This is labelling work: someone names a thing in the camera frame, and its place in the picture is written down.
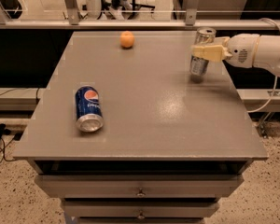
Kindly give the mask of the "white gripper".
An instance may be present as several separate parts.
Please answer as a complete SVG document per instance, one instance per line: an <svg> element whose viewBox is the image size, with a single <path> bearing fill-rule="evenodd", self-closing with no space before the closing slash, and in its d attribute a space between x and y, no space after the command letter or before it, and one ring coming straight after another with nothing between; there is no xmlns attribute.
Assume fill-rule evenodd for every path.
<svg viewBox="0 0 280 224"><path fill-rule="evenodd" d="M193 45L191 54L210 62L227 63L234 67L251 68L256 52L259 35L240 34L230 38L229 36L215 37L213 45Z"/></svg>

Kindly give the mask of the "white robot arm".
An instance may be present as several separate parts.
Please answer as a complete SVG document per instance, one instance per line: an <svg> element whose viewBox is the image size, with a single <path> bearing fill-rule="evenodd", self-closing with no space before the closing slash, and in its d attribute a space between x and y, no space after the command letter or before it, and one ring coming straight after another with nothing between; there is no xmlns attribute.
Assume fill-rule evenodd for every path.
<svg viewBox="0 0 280 224"><path fill-rule="evenodd" d="M226 61L234 67L264 69L280 77L280 35L216 37L213 42L192 45L191 54L214 63Z"/></svg>

